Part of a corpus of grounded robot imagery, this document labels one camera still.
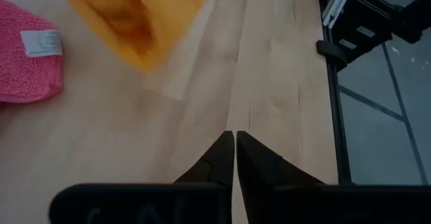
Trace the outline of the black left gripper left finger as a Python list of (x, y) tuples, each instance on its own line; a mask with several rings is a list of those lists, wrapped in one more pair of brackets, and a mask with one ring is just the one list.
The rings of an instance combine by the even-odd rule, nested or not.
[(192, 188), (178, 199), (175, 223), (231, 223), (234, 136), (223, 132), (174, 183)]

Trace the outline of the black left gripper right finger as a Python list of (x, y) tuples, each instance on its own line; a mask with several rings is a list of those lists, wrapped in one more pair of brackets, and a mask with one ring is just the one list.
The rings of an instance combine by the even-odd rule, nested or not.
[(304, 187), (322, 182), (245, 131), (237, 132), (237, 168), (249, 223), (312, 223)]

